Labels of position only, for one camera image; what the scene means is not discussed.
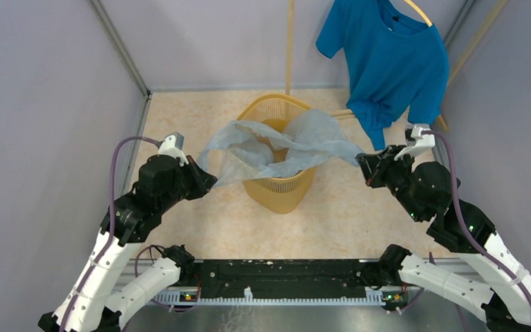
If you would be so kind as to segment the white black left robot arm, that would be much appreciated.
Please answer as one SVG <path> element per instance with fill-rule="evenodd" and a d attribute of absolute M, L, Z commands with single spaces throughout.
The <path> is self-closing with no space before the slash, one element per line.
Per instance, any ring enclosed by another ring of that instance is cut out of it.
<path fill-rule="evenodd" d="M 95 246 L 64 302 L 38 322 L 42 331 L 121 331 L 162 289 L 193 280 L 193 256 L 183 246 L 167 248 L 156 263 L 119 291 L 123 270 L 162 222 L 163 214 L 182 200 L 204 197 L 217 178 L 191 156 L 185 160 L 154 155 L 139 169 L 130 192 L 116 199 L 101 222 Z"/>

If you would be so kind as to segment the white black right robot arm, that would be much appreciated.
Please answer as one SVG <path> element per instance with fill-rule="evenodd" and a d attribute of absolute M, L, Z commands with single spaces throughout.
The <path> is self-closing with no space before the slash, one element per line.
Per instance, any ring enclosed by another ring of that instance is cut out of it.
<path fill-rule="evenodd" d="M 531 275 L 510 252 L 477 206 L 460 200 L 459 180 L 440 163 L 416 165 L 407 147 L 358 154 L 366 184 L 387 188 L 427 234 L 479 275 L 468 279 L 424 262 L 401 246 L 389 246 L 378 266 L 387 285 L 400 280 L 425 288 L 483 321 L 491 331 L 531 331 Z"/>

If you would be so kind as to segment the yellow slatted trash bin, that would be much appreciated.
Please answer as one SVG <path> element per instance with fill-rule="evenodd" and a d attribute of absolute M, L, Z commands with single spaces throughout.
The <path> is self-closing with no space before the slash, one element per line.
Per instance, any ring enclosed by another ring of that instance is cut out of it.
<path fill-rule="evenodd" d="M 310 108 L 310 105 L 292 96 L 269 93 L 250 103 L 237 119 L 260 122 L 281 133 L 291 120 Z M 316 171 L 316 167 L 311 167 L 289 178 L 247 180 L 243 181 L 243 186 L 248 196 L 264 208 L 277 214 L 287 214 L 303 201 Z"/>

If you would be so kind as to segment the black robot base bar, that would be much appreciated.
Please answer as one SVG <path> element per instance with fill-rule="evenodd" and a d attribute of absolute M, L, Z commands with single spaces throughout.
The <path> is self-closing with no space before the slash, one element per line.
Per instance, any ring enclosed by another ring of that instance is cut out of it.
<path fill-rule="evenodd" d="M 200 291 L 201 299 L 409 300 L 411 287 L 388 264 L 365 259 L 205 259 L 194 263 L 177 286 Z"/>

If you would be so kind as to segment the light blue plastic trash bag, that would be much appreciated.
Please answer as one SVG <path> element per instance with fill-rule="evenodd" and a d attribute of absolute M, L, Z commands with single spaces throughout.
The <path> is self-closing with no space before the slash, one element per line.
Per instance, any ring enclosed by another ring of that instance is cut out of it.
<path fill-rule="evenodd" d="M 290 178 L 332 157 L 352 166 L 363 150 L 351 142 L 339 121 L 310 109 L 291 120 L 281 132 L 249 120 L 233 120 L 219 129 L 197 159 L 207 173 L 209 153 L 222 151 L 217 187 L 262 178 Z"/>

